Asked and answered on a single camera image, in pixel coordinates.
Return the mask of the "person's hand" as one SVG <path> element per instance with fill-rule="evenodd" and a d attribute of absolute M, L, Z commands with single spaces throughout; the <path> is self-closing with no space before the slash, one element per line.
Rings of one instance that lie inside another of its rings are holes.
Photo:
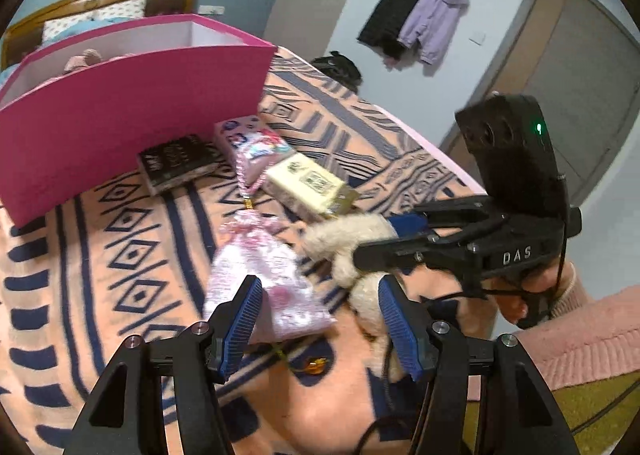
<path fill-rule="evenodd" d="M 553 260 L 547 267 L 540 267 L 526 276 L 521 285 L 525 293 L 545 293 L 550 297 L 549 307 L 558 303 L 561 298 L 578 281 L 576 267 L 570 261 L 560 267 L 560 260 Z M 528 305 L 520 295 L 500 293 L 495 296 L 496 304 L 502 316 L 511 324 L 518 324 L 525 319 Z"/>

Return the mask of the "pink sweater forearm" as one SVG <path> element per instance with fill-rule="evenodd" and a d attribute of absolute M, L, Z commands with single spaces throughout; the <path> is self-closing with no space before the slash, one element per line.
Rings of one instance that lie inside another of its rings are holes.
<path fill-rule="evenodd" d="M 550 389 L 574 387 L 639 369 L 639 286 L 589 297 L 576 267 L 552 319 L 516 334 Z"/>

